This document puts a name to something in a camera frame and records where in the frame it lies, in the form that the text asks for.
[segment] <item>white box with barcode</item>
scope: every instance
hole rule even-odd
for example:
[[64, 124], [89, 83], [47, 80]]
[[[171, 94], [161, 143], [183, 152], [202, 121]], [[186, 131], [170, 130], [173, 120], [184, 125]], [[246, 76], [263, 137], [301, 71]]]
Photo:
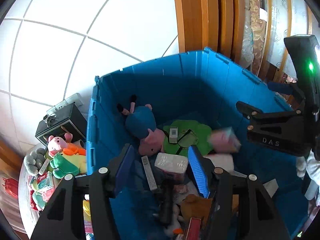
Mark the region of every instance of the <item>white box with barcode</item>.
[[178, 143], [178, 127], [170, 127], [169, 143]]

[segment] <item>white tile wall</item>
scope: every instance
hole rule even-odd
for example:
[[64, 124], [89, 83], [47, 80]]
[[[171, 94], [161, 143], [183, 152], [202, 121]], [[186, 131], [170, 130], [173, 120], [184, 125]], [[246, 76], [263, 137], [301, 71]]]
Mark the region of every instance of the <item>white tile wall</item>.
[[79, 92], [87, 117], [96, 75], [177, 53], [176, 36], [174, 0], [16, 0], [0, 25], [0, 138], [24, 155], [50, 106]]

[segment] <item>blue plastic bin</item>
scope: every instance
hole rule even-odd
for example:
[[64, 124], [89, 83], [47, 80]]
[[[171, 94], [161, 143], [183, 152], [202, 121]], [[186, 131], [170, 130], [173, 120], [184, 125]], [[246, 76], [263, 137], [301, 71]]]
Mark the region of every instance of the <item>blue plastic bin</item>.
[[[295, 157], [246, 140], [249, 121], [237, 111], [237, 101], [264, 112], [290, 110], [249, 71], [205, 48], [139, 63], [95, 81], [87, 128], [89, 174], [108, 166], [125, 143], [137, 149], [138, 141], [124, 128], [124, 117], [116, 108], [121, 103], [129, 109], [129, 98], [136, 94], [137, 105], [152, 105], [158, 127], [175, 119], [197, 120], [212, 129], [232, 126], [242, 143], [240, 152], [234, 154], [235, 169], [256, 174], [263, 183], [277, 180], [279, 189], [273, 199], [292, 236], [306, 219], [308, 201], [300, 192], [302, 180], [296, 176]], [[127, 187], [111, 205], [122, 240], [165, 239], [152, 216], [158, 206], [148, 191], [138, 154]]]

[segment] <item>silver screw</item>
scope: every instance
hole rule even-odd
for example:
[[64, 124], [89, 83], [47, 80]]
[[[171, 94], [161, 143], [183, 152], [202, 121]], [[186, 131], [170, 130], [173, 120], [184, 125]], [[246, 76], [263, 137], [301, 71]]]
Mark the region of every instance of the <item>silver screw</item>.
[[66, 176], [64, 176], [65, 180], [71, 180], [72, 179], [72, 174], [67, 174]]
[[255, 181], [255, 180], [257, 180], [257, 176], [254, 175], [254, 174], [250, 174], [250, 175], [249, 175], [249, 180]]
[[223, 169], [221, 169], [221, 168], [214, 168], [214, 173], [217, 173], [217, 174], [221, 174], [221, 173], [223, 173]]
[[101, 173], [101, 174], [104, 174], [104, 173], [107, 173], [107, 172], [108, 172], [108, 169], [105, 168], [105, 167], [102, 167], [102, 168], [99, 169], [99, 173]]

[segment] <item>black gift box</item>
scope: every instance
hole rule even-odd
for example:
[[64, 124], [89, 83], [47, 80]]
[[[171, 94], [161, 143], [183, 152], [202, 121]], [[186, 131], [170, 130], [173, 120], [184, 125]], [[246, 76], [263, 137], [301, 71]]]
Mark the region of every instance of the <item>black gift box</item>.
[[50, 135], [64, 138], [66, 131], [73, 135], [72, 142], [86, 141], [87, 121], [74, 103], [59, 109], [46, 121], [40, 121], [36, 131], [36, 138], [44, 145]]

